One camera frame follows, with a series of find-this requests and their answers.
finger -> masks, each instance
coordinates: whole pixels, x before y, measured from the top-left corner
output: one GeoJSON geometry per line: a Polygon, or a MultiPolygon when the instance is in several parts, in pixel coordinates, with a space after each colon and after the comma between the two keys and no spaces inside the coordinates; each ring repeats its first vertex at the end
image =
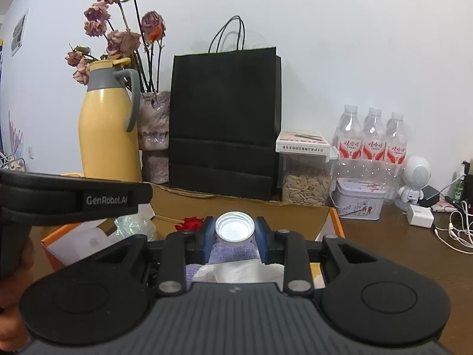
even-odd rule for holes
{"type": "Polygon", "coordinates": [[[28,333],[18,306],[7,308],[0,315],[0,349],[14,351],[26,344],[28,333]]]}
{"type": "Polygon", "coordinates": [[[13,352],[21,350],[28,343],[28,333],[25,331],[18,337],[8,342],[0,342],[0,350],[13,352]]]}
{"type": "Polygon", "coordinates": [[[34,261],[35,246],[33,245],[31,238],[28,238],[28,241],[21,254],[20,266],[25,270],[29,270],[33,266],[34,261]]]}
{"type": "Polygon", "coordinates": [[[18,269],[10,277],[0,281],[0,307],[8,308],[20,302],[23,292],[33,283],[31,271],[18,269]]]}

purple cloth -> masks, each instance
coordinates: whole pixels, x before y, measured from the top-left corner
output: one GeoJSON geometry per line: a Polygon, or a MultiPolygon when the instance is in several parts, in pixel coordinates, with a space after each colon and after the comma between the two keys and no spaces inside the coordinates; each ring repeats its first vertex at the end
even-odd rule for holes
{"type": "MultiPolygon", "coordinates": [[[[220,264],[227,262],[237,262],[239,260],[258,259],[258,247],[254,239],[241,247],[229,247],[216,241],[210,253],[209,264],[220,264]]],[[[201,264],[188,264],[185,267],[185,280],[187,289],[191,288],[192,278],[202,267],[201,264]]]]}

green bottle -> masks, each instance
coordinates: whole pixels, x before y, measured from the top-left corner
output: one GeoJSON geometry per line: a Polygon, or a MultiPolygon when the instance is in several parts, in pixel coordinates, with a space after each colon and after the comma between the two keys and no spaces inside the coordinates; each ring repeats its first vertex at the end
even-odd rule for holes
{"type": "Polygon", "coordinates": [[[455,203],[460,204],[462,202],[463,198],[463,190],[465,188],[465,182],[464,182],[464,175],[467,173],[465,172],[465,161],[461,165],[460,170],[458,171],[458,176],[462,176],[460,179],[458,179],[456,185],[455,185],[455,192],[453,193],[453,200],[455,203]]]}
{"type": "Polygon", "coordinates": [[[455,202],[458,204],[460,204],[460,202],[462,201],[464,187],[465,183],[463,181],[463,178],[461,178],[460,180],[458,180],[455,186],[455,194],[453,195],[453,200],[455,200],[455,202]]]}

white robot figure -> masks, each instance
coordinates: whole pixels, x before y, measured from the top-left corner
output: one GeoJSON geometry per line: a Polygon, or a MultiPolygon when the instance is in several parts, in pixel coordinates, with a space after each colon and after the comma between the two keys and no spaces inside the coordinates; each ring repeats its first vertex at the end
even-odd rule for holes
{"type": "Polygon", "coordinates": [[[405,185],[399,188],[397,194],[401,197],[396,205],[406,209],[408,204],[417,204],[418,200],[424,198],[424,188],[430,180],[431,172],[429,162],[420,156],[411,156],[407,160],[403,172],[405,185]]]}

white charger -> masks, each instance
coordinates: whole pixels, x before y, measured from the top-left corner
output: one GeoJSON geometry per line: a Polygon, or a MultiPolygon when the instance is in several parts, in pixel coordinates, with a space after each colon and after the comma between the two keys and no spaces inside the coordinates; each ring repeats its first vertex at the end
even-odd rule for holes
{"type": "Polygon", "coordinates": [[[434,222],[434,215],[430,208],[409,204],[407,207],[407,221],[412,226],[430,228],[434,222]]]}

